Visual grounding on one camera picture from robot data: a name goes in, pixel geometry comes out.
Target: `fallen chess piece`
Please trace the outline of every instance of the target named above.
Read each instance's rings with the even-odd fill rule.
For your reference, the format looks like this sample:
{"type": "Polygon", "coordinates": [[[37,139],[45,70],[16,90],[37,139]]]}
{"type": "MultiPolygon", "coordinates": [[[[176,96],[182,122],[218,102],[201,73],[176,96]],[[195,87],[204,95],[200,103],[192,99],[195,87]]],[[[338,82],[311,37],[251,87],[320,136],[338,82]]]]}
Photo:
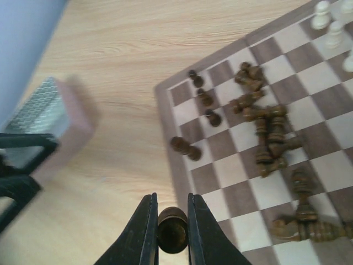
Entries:
{"type": "Polygon", "coordinates": [[[235,114],[242,112],[244,108],[250,107],[263,96],[264,92],[259,90],[250,94],[244,94],[237,99],[231,100],[230,104],[233,108],[233,112],[235,114]]]}
{"type": "Polygon", "coordinates": [[[299,223],[296,220],[286,224],[284,220],[278,219],[272,222],[271,234],[286,241],[311,239],[314,242],[325,242],[343,236],[353,239],[353,226],[346,224],[338,227],[320,221],[299,223]]]}
{"type": "Polygon", "coordinates": [[[170,140],[170,145],[174,151],[180,152],[182,155],[187,155],[193,161],[198,161],[201,158],[201,150],[196,146],[191,146],[182,137],[173,137],[170,140]]]}

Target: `white pawn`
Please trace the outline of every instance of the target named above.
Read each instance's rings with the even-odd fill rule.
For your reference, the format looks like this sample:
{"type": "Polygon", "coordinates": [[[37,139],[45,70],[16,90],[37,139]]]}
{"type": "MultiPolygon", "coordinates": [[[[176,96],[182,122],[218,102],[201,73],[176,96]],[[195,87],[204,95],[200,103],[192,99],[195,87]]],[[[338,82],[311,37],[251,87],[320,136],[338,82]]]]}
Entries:
{"type": "Polygon", "coordinates": [[[341,13],[349,14],[353,12],[353,1],[352,0],[343,0],[341,5],[341,13]]]}
{"type": "Polygon", "coordinates": [[[326,47],[329,49],[337,48],[342,42],[342,24],[339,21],[334,21],[330,24],[326,34],[326,47]]]}
{"type": "Polygon", "coordinates": [[[315,16],[311,20],[311,27],[317,30],[326,28],[331,21],[329,12],[329,1],[321,1],[317,3],[317,5],[315,6],[315,16]]]}
{"type": "Polygon", "coordinates": [[[353,49],[351,49],[348,57],[343,61],[343,70],[350,73],[353,72],[353,49]]]}

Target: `chess piece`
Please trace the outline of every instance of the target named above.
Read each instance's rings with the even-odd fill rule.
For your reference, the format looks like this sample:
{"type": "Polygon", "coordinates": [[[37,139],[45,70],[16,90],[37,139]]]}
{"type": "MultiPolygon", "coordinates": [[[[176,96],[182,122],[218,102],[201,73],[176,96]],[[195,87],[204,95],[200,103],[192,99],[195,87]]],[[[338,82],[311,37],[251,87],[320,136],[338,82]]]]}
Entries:
{"type": "Polygon", "coordinates": [[[283,116],[278,116],[274,117],[271,121],[271,127],[272,127],[272,132],[269,134],[268,141],[270,143],[272,142],[278,142],[280,144],[283,144],[285,140],[285,117],[283,116]]]}
{"type": "Polygon", "coordinates": [[[215,113],[212,109],[206,109],[205,115],[213,127],[218,127],[222,122],[221,116],[215,113]]]}
{"type": "Polygon", "coordinates": [[[267,126],[265,119],[257,119],[255,121],[256,125],[256,135],[259,138],[259,146],[256,151],[256,164],[261,163],[272,163],[273,158],[266,146],[266,134],[267,134],[267,126]]]}
{"type": "Polygon", "coordinates": [[[301,169],[296,169],[292,173],[292,183],[293,191],[299,196],[296,219],[301,222],[317,221],[317,211],[308,201],[308,197],[312,194],[312,186],[308,177],[301,169]]]}
{"type": "Polygon", "coordinates": [[[342,14],[350,14],[353,12],[353,1],[352,0],[343,0],[341,5],[342,14]]]}
{"type": "Polygon", "coordinates": [[[201,88],[204,85],[204,79],[201,76],[198,76],[195,70],[190,70],[188,75],[195,87],[201,88]]]}
{"type": "Polygon", "coordinates": [[[174,151],[180,152],[182,155],[187,155],[193,161],[198,161],[201,158],[201,150],[196,146],[191,146],[182,137],[173,137],[170,140],[170,145],[174,151]]]}
{"type": "Polygon", "coordinates": [[[264,84],[263,80],[251,79],[246,70],[240,70],[236,74],[234,81],[238,84],[246,85],[253,92],[259,91],[264,84]]]}
{"type": "Polygon", "coordinates": [[[276,171],[280,168],[285,168],[287,165],[287,161],[283,157],[280,157],[276,159],[272,164],[258,164],[258,170],[260,175],[265,178],[273,171],[276,171]]]}
{"type": "Polygon", "coordinates": [[[237,99],[233,99],[230,101],[230,104],[233,108],[233,112],[238,114],[242,112],[244,108],[250,107],[254,104],[258,99],[264,96],[264,92],[259,90],[250,94],[244,94],[237,99]]]}
{"type": "Polygon", "coordinates": [[[285,116],[287,108],[284,105],[266,107],[264,109],[244,108],[243,115],[246,121],[253,121],[259,118],[270,119],[278,116],[285,116]]]}
{"type": "Polygon", "coordinates": [[[321,1],[317,3],[315,6],[315,16],[311,20],[311,27],[316,30],[326,28],[331,21],[329,12],[329,1],[321,1]]]}
{"type": "Polygon", "coordinates": [[[213,99],[202,88],[197,90],[197,96],[201,99],[202,105],[206,107],[212,105],[213,99]]]}
{"type": "Polygon", "coordinates": [[[302,143],[298,137],[293,137],[285,141],[283,144],[271,143],[269,149],[274,158],[280,157],[287,150],[294,150],[302,147],[302,143]]]}
{"type": "Polygon", "coordinates": [[[339,21],[334,21],[330,24],[326,34],[325,45],[329,49],[337,48],[342,42],[342,24],[339,21]]]}
{"type": "Polygon", "coordinates": [[[271,234],[278,239],[286,241],[302,241],[311,239],[314,242],[332,241],[338,237],[346,236],[353,239],[352,224],[338,227],[328,222],[304,222],[296,220],[286,224],[284,220],[277,219],[272,222],[271,234]]]}
{"type": "Polygon", "coordinates": [[[343,61],[343,70],[352,73],[353,72],[353,48],[348,54],[348,57],[343,61]]]}

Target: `dark wooden chess piece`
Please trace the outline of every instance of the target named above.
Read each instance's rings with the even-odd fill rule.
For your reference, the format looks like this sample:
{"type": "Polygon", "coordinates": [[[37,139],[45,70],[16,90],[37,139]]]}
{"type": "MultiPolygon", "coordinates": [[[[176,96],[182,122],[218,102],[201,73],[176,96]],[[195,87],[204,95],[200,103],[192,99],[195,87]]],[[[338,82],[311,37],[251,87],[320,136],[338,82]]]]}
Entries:
{"type": "Polygon", "coordinates": [[[180,152],[182,155],[187,155],[193,161],[200,160],[201,158],[201,150],[196,146],[191,146],[182,137],[173,137],[170,140],[170,145],[174,151],[180,152]]]}
{"type": "Polygon", "coordinates": [[[242,112],[244,108],[250,107],[254,104],[258,99],[264,96],[264,92],[259,90],[250,94],[244,94],[237,99],[233,99],[230,101],[230,104],[233,108],[233,112],[238,114],[242,112]]]}
{"type": "Polygon", "coordinates": [[[264,109],[244,108],[243,115],[246,121],[253,121],[259,118],[270,119],[278,116],[285,116],[287,108],[284,105],[266,107],[264,109]]]}
{"type": "Polygon", "coordinates": [[[294,170],[292,173],[292,183],[293,191],[299,196],[296,219],[301,222],[317,221],[317,211],[308,201],[308,197],[312,194],[312,185],[307,175],[301,169],[294,170]]]}
{"type": "Polygon", "coordinates": [[[201,88],[204,85],[204,79],[201,76],[198,76],[195,70],[190,70],[188,75],[195,87],[201,88]]]}
{"type": "Polygon", "coordinates": [[[278,142],[283,144],[285,140],[285,117],[278,116],[274,117],[271,121],[271,129],[272,132],[269,134],[268,141],[269,142],[278,142]]]}
{"type": "Polygon", "coordinates": [[[213,99],[202,88],[199,88],[197,90],[197,96],[201,100],[202,105],[204,105],[206,107],[212,105],[213,99]]]}
{"type": "Polygon", "coordinates": [[[260,175],[265,178],[273,171],[276,171],[280,168],[285,168],[287,165],[287,161],[283,157],[280,157],[276,159],[272,164],[258,164],[258,170],[260,175]]]}
{"type": "Polygon", "coordinates": [[[212,109],[206,109],[205,115],[213,127],[218,127],[222,122],[221,116],[215,113],[212,109]]]}
{"type": "Polygon", "coordinates": [[[269,149],[274,158],[280,157],[287,150],[294,150],[302,147],[299,137],[293,137],[286,140],[283,144],[272,143],[269,144],[269,149]]]}
{"type": "Polygon", "coordinates": [[[256,164],[273,163],[273,158],[266,146],[267,126],[265,119],[258,119],[255,121],[256,134],[259,137],[259,146],[256,151],[256,164]]]}
{"type": "Polygon", "coordinates": [[[298,222],[294,220],[288,224],[282,219],[272,222],[271,234],[286,241],[302,241],[311,239],[314,242],[332,241],[346,236],[353,239],[352,223],[338,227],[328,222],[298,222]]]}

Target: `wood grain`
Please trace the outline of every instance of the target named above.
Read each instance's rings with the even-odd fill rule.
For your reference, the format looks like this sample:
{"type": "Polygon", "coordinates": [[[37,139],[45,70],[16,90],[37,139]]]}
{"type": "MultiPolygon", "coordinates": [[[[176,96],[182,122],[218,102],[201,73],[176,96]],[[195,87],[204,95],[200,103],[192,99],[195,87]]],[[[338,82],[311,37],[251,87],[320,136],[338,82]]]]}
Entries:
{"type": "Polygon", "coordinates": [[[143,195],[175,205],[153,87],[306,2],[71,0],[26,96],[47,76],[67,81],[97,131],[3,234],[0,263],[93,264],[143,195]]]}

